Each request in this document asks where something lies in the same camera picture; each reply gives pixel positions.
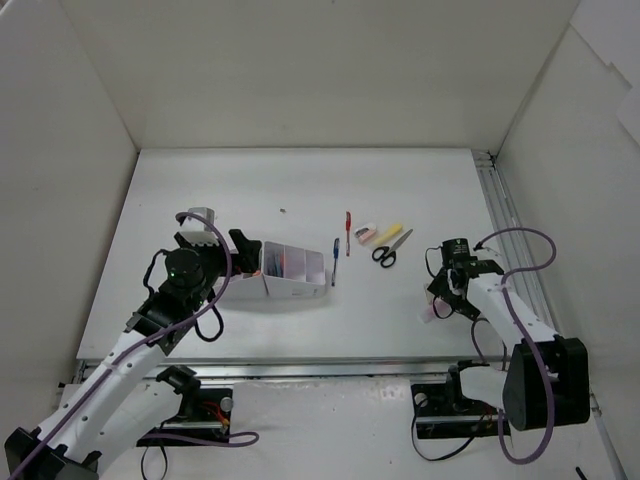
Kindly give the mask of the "purple highlighter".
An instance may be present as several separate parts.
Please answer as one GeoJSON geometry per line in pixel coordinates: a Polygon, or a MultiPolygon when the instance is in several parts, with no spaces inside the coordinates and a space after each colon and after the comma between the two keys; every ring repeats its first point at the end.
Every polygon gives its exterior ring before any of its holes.
{"type": "Polygon", "coordinates": [[[427,324],[431,321],[438,320],[439,317],[436,315],[436,310],[440,301],[438,299],[427,301],[425,307],[418,314],[418,319],[421,323],[427,324]]]}

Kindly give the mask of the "black handled scissors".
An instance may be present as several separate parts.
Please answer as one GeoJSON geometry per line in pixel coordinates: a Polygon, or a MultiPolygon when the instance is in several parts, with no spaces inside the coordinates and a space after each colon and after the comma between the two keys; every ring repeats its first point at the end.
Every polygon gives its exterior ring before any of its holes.
{"type": "Polygon", "coordinates": [[[382,268],[391,268],[397,259],[396,251],[406,242],[411,236],[413,230],[410,229],[404,233],[398,240],[396,240],[391,246],[385,245],[377,247],[373,250],[371,258],[374,262],[378,263],[382,268]]]}

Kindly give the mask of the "yellow highlighter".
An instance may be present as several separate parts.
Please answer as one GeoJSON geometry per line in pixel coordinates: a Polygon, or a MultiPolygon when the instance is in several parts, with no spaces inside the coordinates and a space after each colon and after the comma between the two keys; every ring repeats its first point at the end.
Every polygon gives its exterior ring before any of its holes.
{"type": "Polygon", "coordinates": [[[383,246],[386,242],[396,237],[399,233],[403,231],[403,225],[400,223],[396,223],[388,227],[385,231],[378,234],[377,237],[373,240],[372,245],[377,248],[379,246],[383,246]]]}

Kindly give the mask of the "blue gel pen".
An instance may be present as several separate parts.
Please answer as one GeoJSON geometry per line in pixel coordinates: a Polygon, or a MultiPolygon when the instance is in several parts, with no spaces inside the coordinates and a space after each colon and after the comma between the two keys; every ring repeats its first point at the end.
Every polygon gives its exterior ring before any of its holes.
{"type": "Polygon", "coordinates": [[[335,287],[336,285],[336,276],[337,276],[337,266],[340,252],[340,238],[336,237],[333,242],[332,249],[332,269],[331,269],[331,287],[335,287]]]}

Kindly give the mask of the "pink white mini stapler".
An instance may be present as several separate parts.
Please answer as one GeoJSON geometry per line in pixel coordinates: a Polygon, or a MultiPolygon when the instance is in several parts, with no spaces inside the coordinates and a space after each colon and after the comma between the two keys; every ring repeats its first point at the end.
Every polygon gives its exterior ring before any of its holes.
{"type": "Polygon", "coordinates": [[[356,228],[353,232],[354,238],[360,245],[365,245],[373,240],[377,235],[377,226],[374,223],[367,223],[356,228]]]}

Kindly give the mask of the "red gel pen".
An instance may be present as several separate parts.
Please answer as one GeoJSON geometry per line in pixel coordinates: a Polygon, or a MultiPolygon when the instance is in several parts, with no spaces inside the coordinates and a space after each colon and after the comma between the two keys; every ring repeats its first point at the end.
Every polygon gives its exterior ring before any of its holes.
{"type": "Polygon", "coordinates": [[[352,216],[350,211],[345,213],[345,256],[350,257],[350,234],[351,234],[352,216]]]}

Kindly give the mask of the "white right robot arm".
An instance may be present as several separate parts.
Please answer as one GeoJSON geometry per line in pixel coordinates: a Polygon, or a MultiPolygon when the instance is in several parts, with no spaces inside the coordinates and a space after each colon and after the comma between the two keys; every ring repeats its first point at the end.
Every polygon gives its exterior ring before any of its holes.
{"type": "Polygon", "coordinates": [[[472,254],[464,238],[440,247],[442,266],[428,292],[471,321],[485,319],[507,349],[500,371],[484,362],[450,367],[445,405],[464,412],[476,402],[499,411],[518,431],[583,424],[590,417],[588,353],[542,322],[513,291],[494,260],[472,254]]]}

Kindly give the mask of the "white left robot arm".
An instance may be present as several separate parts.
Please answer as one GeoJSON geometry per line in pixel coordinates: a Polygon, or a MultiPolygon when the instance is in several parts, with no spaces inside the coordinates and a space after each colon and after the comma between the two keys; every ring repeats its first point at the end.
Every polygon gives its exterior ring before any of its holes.
{"type": "Polygon", "coordinates": [[[241,230],[176,234],[177,248],[162,251],[166,279],[150,289],[115,346],[66,402],[33,430],[16,429],[4,444],[13,479],[97,479],[152,429],[199,409],[193,370],[163,363],[197,319],[214,309],[232,277],[259,268],[262,244],[241,230]]]}

